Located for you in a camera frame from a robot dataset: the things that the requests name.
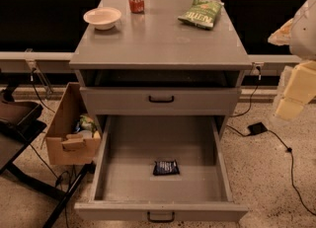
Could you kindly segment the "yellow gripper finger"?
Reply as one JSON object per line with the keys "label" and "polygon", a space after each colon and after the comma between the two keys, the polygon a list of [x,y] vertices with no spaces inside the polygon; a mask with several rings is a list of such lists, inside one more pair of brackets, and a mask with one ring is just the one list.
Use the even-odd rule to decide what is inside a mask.
{"label": "yellow gripper finger", "polygon": [[268,43],[278,46],[289,45],[289,41],[291,39],[290,31],[292,22],[293,20],[289,19],[279,29],[272,33],[268,38]]}
{"label": "yellow gripper finger", "polygon": [[316,97],[316,61],[308,60],[296,65],[276,107],[276,116],[290,121],[296,118]]}

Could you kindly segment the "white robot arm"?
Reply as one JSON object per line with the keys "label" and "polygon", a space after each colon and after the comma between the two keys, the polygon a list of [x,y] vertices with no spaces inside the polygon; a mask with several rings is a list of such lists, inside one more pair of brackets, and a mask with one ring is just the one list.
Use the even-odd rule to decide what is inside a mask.
{"label": "white robot arm", "polygon": [[274,117],[291,121],[316,97],[316,0],[306,2],[294,17],[272,33],[268,42],[288,45],[301,62],[286,73],[289,77],[276,102]]}

